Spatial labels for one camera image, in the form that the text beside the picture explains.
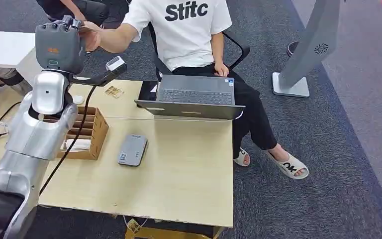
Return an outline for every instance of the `wooden table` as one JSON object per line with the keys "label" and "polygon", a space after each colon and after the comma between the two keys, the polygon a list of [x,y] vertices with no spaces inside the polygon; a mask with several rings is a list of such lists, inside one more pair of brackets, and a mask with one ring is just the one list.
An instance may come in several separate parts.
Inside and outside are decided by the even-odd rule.
{"label": "wooden table", "polygon": [[[108,96],[104,91],[109,86],[124,93],[119,99]],[[99,159],[67,159],[39,203],[211,225],[216,226],[218,233],[222,227],[232,227],[232,123],[154,120],[153,115],[137,108],[133,101],[138,97],[141,82],[113,81],[107,87],[97,89],[90,102],[90,106],[101,110],[109,124]],[[85,97],[89,89],[75,85],[70,92]],[[0,116],[20,98],[11,89],[0,93]],[[143,161],[136,168],[117,163],[122,141],[128,134],[145,135],[149,141]],[[0,158],[4,144],[5,138],[0,139]],[[57,162],[50,163],[45,178]],[[178,232],[167,236],[168,232],[162,238],[180,236]],[[156,238],[157,233],[160,231],[142,229],[135,236]],[[126,236],[134,238],[130,231]]]}

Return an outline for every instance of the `power bank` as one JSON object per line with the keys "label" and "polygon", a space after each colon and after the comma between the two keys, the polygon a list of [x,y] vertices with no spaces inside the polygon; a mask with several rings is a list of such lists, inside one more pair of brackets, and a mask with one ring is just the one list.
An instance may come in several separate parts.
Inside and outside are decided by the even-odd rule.
{"label": "power bank", "polygon": [[121,146],[118,163],[129,166],[140,166],[144,151],[147,145],[147,138],[142,135],[128,135]]}

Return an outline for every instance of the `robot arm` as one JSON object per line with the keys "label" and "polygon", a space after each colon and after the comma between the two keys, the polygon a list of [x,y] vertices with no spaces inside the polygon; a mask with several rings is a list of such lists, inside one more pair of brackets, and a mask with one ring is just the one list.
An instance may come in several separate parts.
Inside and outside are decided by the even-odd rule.
{"label": "robot arm", "polygon": [[[31,226],[49,161],[56,157],[78,114],[69,87],[104,86],[126,71],[126,64],[116,57],[106,64],[103,75],[74,79],[85,57],[78,34],[81,24],[65,16],[36,28],[36,58],[44,70],[35,77],[33,90],[25,95],[9,124],[9,139],[0,160],[0,239],[23,238]],[[58,121],[43,122],[40,115]]]}

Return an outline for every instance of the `white slide sandal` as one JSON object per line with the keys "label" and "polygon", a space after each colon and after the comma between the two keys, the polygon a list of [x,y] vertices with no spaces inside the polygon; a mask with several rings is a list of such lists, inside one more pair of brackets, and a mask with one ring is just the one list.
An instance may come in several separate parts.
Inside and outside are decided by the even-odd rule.
{"label": "white slide sandal", "polygon": [[[289,160],[286,162],[277,161],[273,157],[273,155],[271,155],[268,151],[266,151],[266,154],[269,157],[269,159],[271,159],[275,163],[275,165],[281,169],[282,173],[285,174],[286,176],[288,176],[289,178],[304,179],[309,175],[308,167],[304,163],[299,161],[297,158],[292,156],[292,154],[290,154],[290,153],[288,153]],[[305,169],[303,174],[301,174],[299,176],[295,176],[295,173],[301,169]]]}
{"label": "white slide sandal", "polygon": [[[248,164],[244,163],[244,158],[246,155],[248,155]],[[240,148],[239,156],[237,158],[234,158],[233,161],[237,163],[239,166],[248,167],[248,165],[250,165],[251,163],[251,158],[250,158],[250,155],[247,153],[247,151],[245,151],[243,148]]]}

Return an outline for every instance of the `wooden crate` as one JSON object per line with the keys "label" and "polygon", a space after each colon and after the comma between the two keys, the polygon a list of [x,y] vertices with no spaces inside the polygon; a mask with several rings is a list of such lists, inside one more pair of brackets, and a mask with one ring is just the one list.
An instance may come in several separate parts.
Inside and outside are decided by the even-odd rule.
{"label": "wooden crate", "polygon": [[[73,125],[73,128],[68,131],[68,134],[65,137],[66,139],[75,138],[78,133],[81,121],[84,116],[84,107],[78,107],[78,115],[76,117],[76,121]],[[46,122],[53,122],[53,119],[45,119]],[[109,130],[109,125],[106,120],[104,120],[103,115],[101,114],[98,108],[88,107],[86,120],[84,121],[84,125],[82,130],[80,131],[80,135],[78,139],[90,139],[91,146],[86,151],[80,152],[69,152],[67,158],[70,159],[89,159],[89,160],[97,160],[101,148],[103,147],[104,139],[106,138],[107,131]],[[61,158],[65,150],[61,150],[57,157]]]}

